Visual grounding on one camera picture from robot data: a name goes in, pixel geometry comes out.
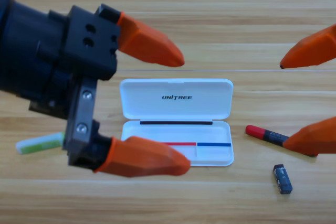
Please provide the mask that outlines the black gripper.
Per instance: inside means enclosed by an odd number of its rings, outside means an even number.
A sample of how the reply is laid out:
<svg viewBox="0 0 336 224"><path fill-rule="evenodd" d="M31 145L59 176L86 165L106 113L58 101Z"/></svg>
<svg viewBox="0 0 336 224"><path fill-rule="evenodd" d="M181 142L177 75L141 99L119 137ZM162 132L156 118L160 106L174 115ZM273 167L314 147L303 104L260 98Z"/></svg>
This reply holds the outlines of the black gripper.
<svg viewBox="0 0 336 224"><path fill-rule="evenodd" d="M99 134L93 112L98 81L117 70L120 16L104 4L63 15L1 0L1 90L67 121L63 148L71 166L96 170L107 159L111 140Z"/></svg>

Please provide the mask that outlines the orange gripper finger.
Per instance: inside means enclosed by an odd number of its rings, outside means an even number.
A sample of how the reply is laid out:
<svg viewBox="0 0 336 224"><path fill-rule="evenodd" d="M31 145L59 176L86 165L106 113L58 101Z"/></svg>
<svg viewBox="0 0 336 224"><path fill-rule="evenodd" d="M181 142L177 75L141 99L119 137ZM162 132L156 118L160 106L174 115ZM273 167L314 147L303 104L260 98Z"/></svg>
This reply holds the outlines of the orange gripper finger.
<svg viewBox="0 0 336 224"><path fill-rule="evenodd" d="M335 117L300 129L283 147L305 155L335 154Z"/></svg>
<svg viewBox="0 0 336 224"><path fill-rule="evenodd" d="M280 62L281 69L318 66L335 59L335 24L294 45Z"/></svg>
<svg viewBox="0 0 336 224"><path fill-rule="evenodd" d="M137 136L125 141L113 137L106 160L94 172L123 177L181 176L190 166L189 159L167 144Z"/></svg>
<svg viewBox="0 0 336 224"><path fill-rule="evenodd" d="M121 28L118 49L138 60L168 67L181 67L184 56L164 33L121 13L117 25Z"/></svg>

